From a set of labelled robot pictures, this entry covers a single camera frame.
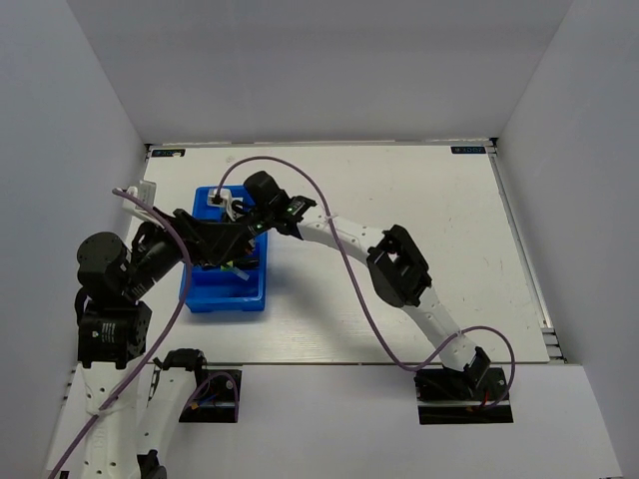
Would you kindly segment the green cap highlighter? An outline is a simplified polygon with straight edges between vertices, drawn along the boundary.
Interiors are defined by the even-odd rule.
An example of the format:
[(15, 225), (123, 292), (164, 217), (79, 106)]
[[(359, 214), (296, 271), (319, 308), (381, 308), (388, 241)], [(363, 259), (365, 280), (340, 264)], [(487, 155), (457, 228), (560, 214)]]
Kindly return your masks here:
[(260, 267), (260, 258), (258, 256), (244, 257), (234, 262), (239, 269), (257, 269)]

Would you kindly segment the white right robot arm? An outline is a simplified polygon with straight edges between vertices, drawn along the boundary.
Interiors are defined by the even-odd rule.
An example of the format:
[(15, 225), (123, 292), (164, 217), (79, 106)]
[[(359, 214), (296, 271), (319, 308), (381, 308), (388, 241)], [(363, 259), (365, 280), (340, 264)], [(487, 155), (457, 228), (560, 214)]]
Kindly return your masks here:
[(267, 227), (364, 264), (377, 296), (406, 313), (440, 349), (444, 384), (453, 397), (469, 399), (485, 388), (490, 359), (461, 332), (439, 300), (428, 263), (405, 228), (380, 230), (331, 218), (315, 201), (289, 196), (264, 171), (248, 177), (244, 188), (254, 202), (251, 214)]

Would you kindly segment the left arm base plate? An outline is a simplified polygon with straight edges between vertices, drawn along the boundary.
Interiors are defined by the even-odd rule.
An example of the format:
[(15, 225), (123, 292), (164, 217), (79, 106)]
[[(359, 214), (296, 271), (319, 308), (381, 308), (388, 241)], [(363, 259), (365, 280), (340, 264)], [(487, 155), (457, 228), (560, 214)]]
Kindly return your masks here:
[(204, 369), (194, 393), (180, 415), (180, 423), (237, 423), (243, 371)]

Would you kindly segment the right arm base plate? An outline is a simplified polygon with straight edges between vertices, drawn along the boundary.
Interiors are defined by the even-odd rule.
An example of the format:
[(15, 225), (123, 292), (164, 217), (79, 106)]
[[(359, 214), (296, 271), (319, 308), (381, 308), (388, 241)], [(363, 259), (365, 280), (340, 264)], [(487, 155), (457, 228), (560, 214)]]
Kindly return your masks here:
[(502, 368), (491, 367), (474, 389), (448, 369), (422, 369), (414, 377), (420, 425), (513, 423)]

